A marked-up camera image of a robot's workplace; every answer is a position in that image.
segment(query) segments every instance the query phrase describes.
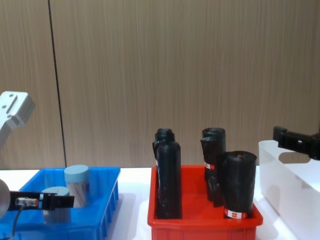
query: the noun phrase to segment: table surface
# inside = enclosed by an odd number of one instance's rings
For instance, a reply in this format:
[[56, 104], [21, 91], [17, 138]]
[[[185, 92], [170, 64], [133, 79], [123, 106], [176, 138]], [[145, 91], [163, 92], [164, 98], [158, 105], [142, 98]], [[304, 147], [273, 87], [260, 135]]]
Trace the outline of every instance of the table surface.
[[[10, 190], [17, 191], [37, 172], [0, 170], [0, 179]], [[118, 178], [119, 201], [106, 240], [151, 240], [151, 228], [147, 224], [150, 181], [151, 168], [121, 169]], [[298, 240], [262, 195], [259, 166], [256, 169], [253, 202], [263, 215], [263, 225], [256, 230], [257, 240]]]

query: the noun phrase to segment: label on trash bag roll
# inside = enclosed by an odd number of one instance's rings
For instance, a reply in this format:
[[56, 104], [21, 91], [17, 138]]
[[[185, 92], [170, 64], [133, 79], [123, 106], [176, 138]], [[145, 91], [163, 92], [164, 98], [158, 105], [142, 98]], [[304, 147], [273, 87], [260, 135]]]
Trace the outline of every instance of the label on trash bag roll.
[[212, 165], [212, 164], [208, 164], [208, 163], [204, 163], [204, 166], [207, 168], [207, 169], [210, 169], [210, 170], [214, 170], [216, 167], [215, 165]]
[[236, 211], [231, 211], [229, 209], [224, 209], [224, 214], [232, 219], [246, 219], [248, 218], [248, 214], [246, 212], [236, 212]]

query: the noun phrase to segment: black clamp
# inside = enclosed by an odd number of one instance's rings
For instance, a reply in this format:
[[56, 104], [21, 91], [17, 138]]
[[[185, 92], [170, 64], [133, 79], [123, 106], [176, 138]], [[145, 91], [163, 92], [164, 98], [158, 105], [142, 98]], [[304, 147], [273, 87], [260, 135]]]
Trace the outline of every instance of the black clamp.
[[311, 159], [320, 160], [320, 133], [305, 135], [275, 126], [273, 140], [278, 142], [279, 148], [307, 154]]
[[10, 191], [10, 206], [8, 211], [19, 210], [55, 210], [60, 208], [73, 208], [74, 196], [59, 196], [56, 193]]

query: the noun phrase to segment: cable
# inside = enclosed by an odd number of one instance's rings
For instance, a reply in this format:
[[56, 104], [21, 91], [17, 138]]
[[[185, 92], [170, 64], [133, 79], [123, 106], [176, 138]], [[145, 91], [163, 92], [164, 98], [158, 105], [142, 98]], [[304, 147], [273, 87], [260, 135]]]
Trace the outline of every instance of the cable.
[[18, 222], [18, 218], [22, 212], [22, 210], [26, 207], [27, 205], [22, 205], [18, 211], [18, 213], [15, 216], [14, 222], [13, 222], [13, 228], [12, 228], [12, 235], [10, 237], [6, 237], [6, 238], [0, 238], [0, 240], [11, 240], [14, 239], [15, 237], [15, 233], [16, 233], [16, 228], [17, 228], [17, 222]]

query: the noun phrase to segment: black cable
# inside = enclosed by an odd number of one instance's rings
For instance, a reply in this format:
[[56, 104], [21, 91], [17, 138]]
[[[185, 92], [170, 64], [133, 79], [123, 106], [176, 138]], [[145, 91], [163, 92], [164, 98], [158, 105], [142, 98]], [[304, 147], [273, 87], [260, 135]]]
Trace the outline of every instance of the black cable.
[[26, 205], [22, 205], [18, 211], [18, 213], [15, 216], [14, 222], [13, 222], [13, 228], [12, 228], [12, 235], [10, 237], [6, 237], [6, 238], [0, 238], [0, 240], [11, 240], [15, 237], [15, 233], [16, 233], [16, 228], [17, 228], [17, 222], [18, 222], [18, 218], [22, 212], [22, 210], [25, 208]]
[[66, 154], [64, 123], [63, 123], [63, 118], [62, 118], [61, 98], [60, 98], [59, 81], [58, 81], [58, 70], [57, 70], [57, 60], [56, 60], [56, 49], [55, 49], [55, 41], [54, 41], [54, 29], [53, 29], [53, 26], [52, 26], [50, 0], [48, 0], [48, 9], [49, 9], [49, 21], [50, 21], [50, 30], [51, 30], [51, 42], [52, 42], [52, 52], [53, 52], [53, 63], [54, 63], [54, 72], [55, 72], [56, 92], [57, 92], [57, 97], [58, 97], [58, 106], [59, 106], [59, 113], [60, 113], [60, 125], [61, 125], [61, 136], [62, 136], [64, 165], [65, 165], [65, 167], [67, 167], [67, 154]]

